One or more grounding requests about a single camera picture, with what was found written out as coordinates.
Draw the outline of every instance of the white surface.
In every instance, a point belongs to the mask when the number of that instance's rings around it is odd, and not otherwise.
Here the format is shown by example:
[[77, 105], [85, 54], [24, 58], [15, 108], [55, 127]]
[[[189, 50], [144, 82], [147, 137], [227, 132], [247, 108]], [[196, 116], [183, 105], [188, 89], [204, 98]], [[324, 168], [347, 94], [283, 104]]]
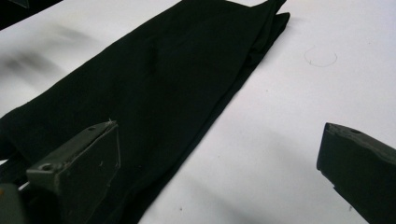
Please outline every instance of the white surface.
[[[64, 0], [0, 31], [0, 116], [176, 2]], [[396, 2], [281, 11], [286, 31], [140, 223], [366, 223], [316, 159], [325, 122], [396, 147]]]

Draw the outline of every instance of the black cloth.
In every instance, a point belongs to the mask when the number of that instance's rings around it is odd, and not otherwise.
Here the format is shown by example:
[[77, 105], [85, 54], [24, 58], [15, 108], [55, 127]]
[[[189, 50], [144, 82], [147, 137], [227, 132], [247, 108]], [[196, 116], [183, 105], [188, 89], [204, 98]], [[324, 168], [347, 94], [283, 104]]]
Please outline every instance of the black cloth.
[[90, 223], [137, 223], [285, 29], [285, 1], [179, 2], [3, 116], [3, 154], [34, 163], [116, 120], [121, 168]]

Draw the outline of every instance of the screw hole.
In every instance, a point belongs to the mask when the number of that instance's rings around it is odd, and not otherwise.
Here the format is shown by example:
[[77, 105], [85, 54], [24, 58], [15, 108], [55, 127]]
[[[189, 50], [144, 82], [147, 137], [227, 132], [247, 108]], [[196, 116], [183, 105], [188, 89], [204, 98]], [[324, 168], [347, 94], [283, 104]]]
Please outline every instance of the screw hole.
[[53, 166], [51, 163], [46, 163], [46, 164], [42, 164], [40, 167], [38, 167], [38, 169], [42, 171], [50, 171], [53, 169]]
[[355, 129], [351, 129], [350, 130], [352, 133], [361, 133], [361, 132], [359, 132], [358, 130], [355, 130]]

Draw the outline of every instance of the folded black fabric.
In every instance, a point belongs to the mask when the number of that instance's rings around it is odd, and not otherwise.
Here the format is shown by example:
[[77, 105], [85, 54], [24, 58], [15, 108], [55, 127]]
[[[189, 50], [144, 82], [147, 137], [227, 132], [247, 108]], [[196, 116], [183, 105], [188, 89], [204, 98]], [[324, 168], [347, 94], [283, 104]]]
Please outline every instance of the folded black fabric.
[[181, 1], [3, 116], [0, 157], [32, 164], [116, 120], [121, 168], [91, 223], [137, 223], [285, 29], [285, 1]]

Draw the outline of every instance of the folded garment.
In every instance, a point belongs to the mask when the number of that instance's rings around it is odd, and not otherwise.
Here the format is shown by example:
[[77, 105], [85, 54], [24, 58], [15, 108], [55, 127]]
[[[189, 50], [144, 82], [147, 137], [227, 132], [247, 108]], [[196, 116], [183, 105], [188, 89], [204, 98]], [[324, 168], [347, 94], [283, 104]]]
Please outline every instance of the folded garment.
[[3, 116], [0, 157], [33, 164], [116, 120], [121, 168], [90, 223], [137, 223], [285, 29], [285, 1], [179, 2]]

